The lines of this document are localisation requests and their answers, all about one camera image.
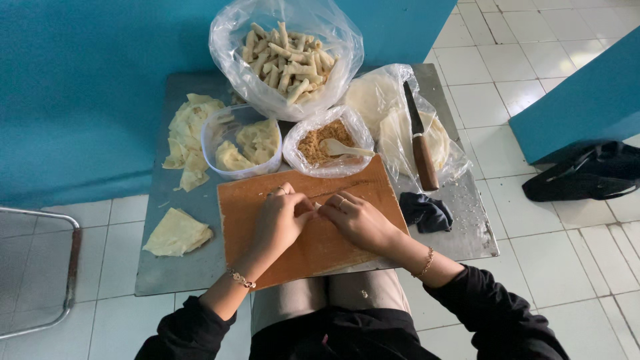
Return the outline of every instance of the black bag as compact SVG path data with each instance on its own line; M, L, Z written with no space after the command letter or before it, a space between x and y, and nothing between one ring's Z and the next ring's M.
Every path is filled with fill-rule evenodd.
M640 149L606 142L586 147L577 158L538 174L522 190L529 200L541 202L615 199L639 187Z

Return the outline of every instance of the woman's right hand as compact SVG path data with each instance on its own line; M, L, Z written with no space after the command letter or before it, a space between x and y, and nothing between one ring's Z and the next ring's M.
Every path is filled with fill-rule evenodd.
M377 255L386 256L394 242L406 236L373 205L348 192L330 197L318 213L329 219L353 245Z

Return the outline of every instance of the bracelet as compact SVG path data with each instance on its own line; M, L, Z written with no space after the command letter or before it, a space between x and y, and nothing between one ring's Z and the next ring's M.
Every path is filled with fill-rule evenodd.
M229 272L229 275L231 275L231 277L234 278L235 281L244 285L245 288L255 288L255 282L246 281L244 279L244 276L240 275L239 272L236 272L232 268L228 268L227 271Z
M429 270L429 267L431 267L431 263L433 262L433 247L429 247L429 259L427 260L427 265L424 267L424 269L422 270L422 272L418 275L415 274L411 274L413 277L420 277L422 275L424 275L424 273L427 272L427 270Z

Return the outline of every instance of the plastic spoon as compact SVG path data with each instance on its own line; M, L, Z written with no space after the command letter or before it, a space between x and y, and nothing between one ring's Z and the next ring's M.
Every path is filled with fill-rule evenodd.
M362 156L374 156L376 153L370 150L348 147L336 139L324 139L320 142L320 147L325 147L329 155L352 154Z

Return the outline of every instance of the hand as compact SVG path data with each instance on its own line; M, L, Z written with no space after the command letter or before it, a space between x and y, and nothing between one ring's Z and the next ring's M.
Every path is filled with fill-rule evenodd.
M281 255L298 238L307 221L317 216L303 193L284 183L267 195L255 229L254 245Z
M353 245L377 255L386 256L393 243L406 236L373 205L348 192L330 197L318 213L333 222Z

